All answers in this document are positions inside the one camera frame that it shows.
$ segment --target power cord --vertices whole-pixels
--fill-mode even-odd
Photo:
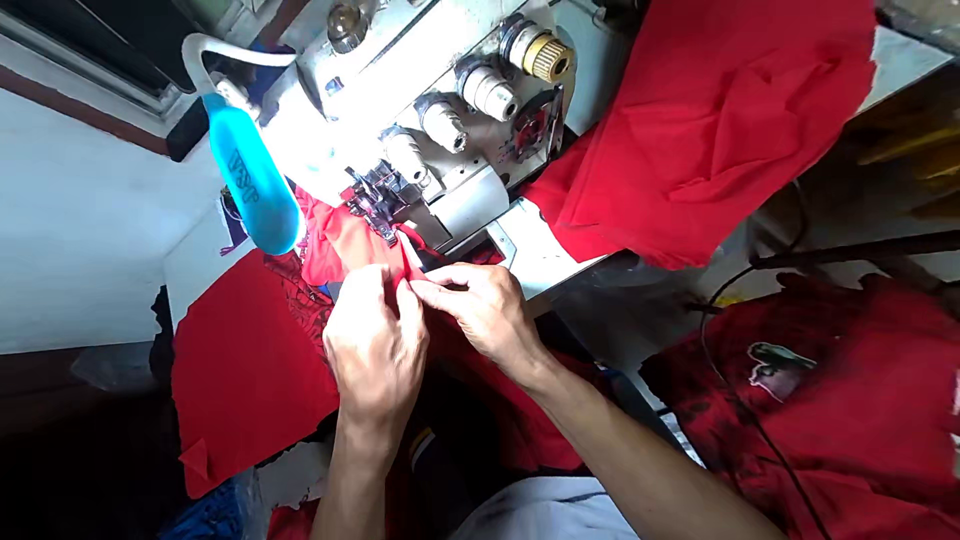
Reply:
[[[807,214],[806,202],[804,200],[804,191],[800,188],[800,183],[797,182],[796,180],[793,181],[793,186],[797,190],[798,208],[800,210],[800,220],[801,220],[800,231],[797,233],[797,236],[796,238],[794,238],[793,242],[791,242],[790,245],[783,250],[782,255],[791,253],[793,252],[793,250],[797,249],[797,246],[800,245],[802,241],[804,241],[804,238],[806,237],[806,234],[810,228],[809,215]],[[734,275],[732,278],[728,279],[726,282],[724,282],[724,284],[720,285],[720,288],[718,288],[716,292],[713,293],[713,296],[710,297],[709,302],[707,302],[707,306],[713,307],[713,305],[716,304],[717,299],[720,298],[720,296],[723,294],[725,290],[727,290],[731,285],[738,282],[740,279],[742,279],[747,274],[750,274],[754,270],[756,270],[756,268],[751,264],[750,266],[744,268],[739,273]],[[774,455],[777,457],[777,459],[780,461],[780,464],[786,470],[787,475],[790,476],[790,479],[793,481],[794,486],[796,486],[797,491],[800,493],[801,498],[804,500],[806,509],[810,512],[810,517],[813,518],[813,522],[816,524],[817,529],[820,530],[820,534],[824,537],[824,540],[832,540],[830,538],[829,533],[827,532],[827,527],[824,526],[824,522],[820,519],[820,515],[818,515],[816,509],[814,509],[813,502],[810,500],[809,496],[807,496],[806,494],[806,491],[804,491],[804,488],[801,486],[800,479],[797,478],[797,473],[794,472],[793,467],[791,467],[790,464],[786,462],[786,458],[780,452],[780,449],[778,449],[777,446],[774,445],[773,440],[770,439],[770,435],[767,434],[766,430],[760,424],[760,419],[756,416],[756,413],[754,413],[752,409],[747,407],[747,404],[743,403],[743,400],[741,400],[740,396],[737,395],[736,390],[727,381],[727,378],[724,377],[722,373],[720,373],[720,370],[717,368],[716,363],[714,363],[713,355],[710,353],[710,348],[707,343],[707,315],[708,315],[707,311],[705,310],[700,317],[700,346],[704,350],[704,356],[707,358],[707,363],[710,365],[710,368],[712,368],[713,371],[717,374],[717,377],[719,377],[720,380],[723,381],[724,385],[727,387],[728,393],[733,396],[733,398],[735,399],[739,407],[746,413],[750,423],[753,424],[756,427],[756,430],[760,432],[760,436],[763,437],[764,442],[766,442],[767,446],[770,447],[770,450],[774,452]]]

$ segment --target red garment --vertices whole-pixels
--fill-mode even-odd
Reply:
[[[342,281],[347,271],[375,262],[391,266],[395,282],[400,277],[421,280],[423,273],[407,261],[397,243],[388,248],[366,222],[345,208],[330,206],[297,189],[300,207],[307,216],[307,248],[303,277],[312,284]],[[406,230],[412,240],[415,234]],[[427,314],[431,358],[455,359],[444,367],[469,384],[494,412],[501,434],[501,462],[513,469],[539,467],[573,470],[583,460],[540,407],[485,356],[467,342],[456,323],[437,312]],[[557,358],[574,373],[595,384],[602,378],[593,366],[565,355]]]
[[[960,433],[960,325],[929,297],[878,276],[863,291],[793,274],[779,280],[781,293],[713,319],[708,345],[830,536],[957,538],[960,481],[949,435]],[[791,538],[821,539],[699,339],[646,360],[640,374],[711,471]]]
[[[264,257],[237,261],[177,326],[173,397],[194,499],[309,435],[340,403],[323,346],[290,314],[290,282]],[[315,305],[304,325],[325,323],[328,304]]]
[[[323,345],[331,303],[304,281],[342,281],[348,270],[374,262],[390,264],[395,282],[423,278],[399,243],[387,248],[362,218],[299,190],[298,196],[309,219],[302,269],[292,253],[269,258],[254,250],[178,325],[173,390],[180,460],[193,498],[309,435],[339,406]],[[540,407],[477,353],[452,319],[428,312],[427,327],[428,356],[454,360],[444,367],[493,411],[504,466],[573,470],[583,463]],[[591,382],[602,380],[592,366],[558,359]]]
[[[527,196],[577,260],[704,265],[855,114],[875,25],[872,0],[653,2],[611,109]]]

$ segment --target white shirt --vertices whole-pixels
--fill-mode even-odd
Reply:
[[[637,540],[595,478],[521,480],[481,504],[450,540]]]

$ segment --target right hand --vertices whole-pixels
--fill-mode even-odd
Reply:
[[[531,386],[556,360],[525,312],[520,284],[502,266],[456,262],[410,282],[424,304],[456,318],[473,347],[521,386]],[[444,285],[465,285],[466,291]]]

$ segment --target blue fabric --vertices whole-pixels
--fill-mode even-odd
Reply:
[[[240,540],[244,518],[233,480],[187,508],[159,540]]]

